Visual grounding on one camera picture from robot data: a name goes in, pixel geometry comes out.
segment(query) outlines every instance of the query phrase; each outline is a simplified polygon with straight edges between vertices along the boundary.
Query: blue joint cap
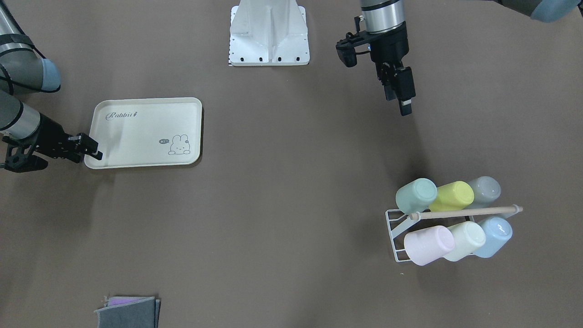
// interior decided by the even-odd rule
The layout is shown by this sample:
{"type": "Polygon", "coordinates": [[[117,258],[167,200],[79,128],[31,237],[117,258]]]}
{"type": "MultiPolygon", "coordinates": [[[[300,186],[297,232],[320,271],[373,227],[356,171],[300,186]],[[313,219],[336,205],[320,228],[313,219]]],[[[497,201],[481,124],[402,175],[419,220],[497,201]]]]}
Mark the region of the blue joint cap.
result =
{"type": "Polygon", "coordinates": [[[550,23],[563,18],[571,12],[581,0],[543,0],[532,12],[531,18],[550,23]]]}
{"type": "Polygon", "coordinates": [[[42,59],[43,62],[43,86],[42,90],[53,91],[61,85],[59,69],[50,59],[42,59]]]}

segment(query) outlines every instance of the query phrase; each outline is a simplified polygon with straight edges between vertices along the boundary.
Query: white cup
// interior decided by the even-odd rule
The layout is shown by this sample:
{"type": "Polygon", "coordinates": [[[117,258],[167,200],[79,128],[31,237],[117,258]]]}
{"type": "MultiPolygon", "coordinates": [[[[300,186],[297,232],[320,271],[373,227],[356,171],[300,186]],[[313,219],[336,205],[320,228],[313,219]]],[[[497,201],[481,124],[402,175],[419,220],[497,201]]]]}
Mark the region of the white cup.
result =
{"type": "Polygon", "coordinates": [[[432,226],[405,235],[405,252],[411,261],[424,266],[451,252],[454,236],[442,225],[432,226]]]}
{"type": "Polygon", "coordinates": [[[444,256],[446,260],[459,261],[486,243],[484,230],[475,222],[465,221],[448,229],[454,236],[455,247],[444,256]]]}

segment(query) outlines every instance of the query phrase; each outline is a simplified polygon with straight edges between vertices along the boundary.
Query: pink cup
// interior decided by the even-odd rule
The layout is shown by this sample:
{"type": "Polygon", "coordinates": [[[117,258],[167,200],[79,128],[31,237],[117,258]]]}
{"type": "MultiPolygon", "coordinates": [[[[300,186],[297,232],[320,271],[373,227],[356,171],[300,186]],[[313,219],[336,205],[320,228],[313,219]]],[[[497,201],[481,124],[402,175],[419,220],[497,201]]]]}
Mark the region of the pink cup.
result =
{"type": "Polygon", "coordinates": [[[454,248],[453,234],[442,225],[409,232],[405,235],[405,252],[418,266],[431,263],[454,248]]]}

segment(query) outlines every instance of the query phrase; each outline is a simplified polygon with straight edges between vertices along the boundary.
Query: white mounting bracket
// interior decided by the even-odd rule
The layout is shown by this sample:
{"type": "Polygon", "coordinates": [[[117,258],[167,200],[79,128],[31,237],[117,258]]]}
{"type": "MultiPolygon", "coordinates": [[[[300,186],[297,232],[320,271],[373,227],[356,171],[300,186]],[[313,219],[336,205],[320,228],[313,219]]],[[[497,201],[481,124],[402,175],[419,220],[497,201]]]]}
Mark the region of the white mounting bracket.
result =
{"type": "Polygon", "coordinates": [[[229,65],[310,63],[305,8],[296,0],[241,0],[231,9],[229,65]]]}

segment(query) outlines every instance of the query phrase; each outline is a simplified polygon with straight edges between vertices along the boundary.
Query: white wire rack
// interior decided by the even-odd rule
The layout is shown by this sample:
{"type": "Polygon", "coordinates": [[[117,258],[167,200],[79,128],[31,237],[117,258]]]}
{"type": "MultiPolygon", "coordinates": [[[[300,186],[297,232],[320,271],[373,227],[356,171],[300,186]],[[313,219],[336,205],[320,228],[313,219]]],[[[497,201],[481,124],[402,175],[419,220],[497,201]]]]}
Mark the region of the white wire rack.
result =
{"type": "Polygon", "coordinates": [[[460,210],[460,211],[447,211],[447,212],[415,212],[412,214],[403,214],[400,210],[387,210],[385,212],[385,217],[387,219],[387,228],[389,230],[389,237],[391,239],[391,247],[393,249],[393,255],[395,256],[395,261],[397,262],[409,262],[411,259],[407,258],[404,260],[399,259],[399,253],[405,253],[405,249],[397,249],[395,246],[395,238],[400,236],[402,233],[407,231],[413,225],[419,223],[422,219],[441,219],[441,218],[457,218],[466,217],[468,220],[475,222],[475,215],[492,215],[492,214],[503,214],[504,218],[509,218],[519,212],[522,212],[523,208],[518,205],[512,205],[507,207],[490,207],[490,208],[477,208],[474,210],[460,210]],[[391,213],[401,213],[402,215],[398,218],[391,219],[391,213]],[[396,227],[392,228],[391,223],[400,222],[396,227]]]}

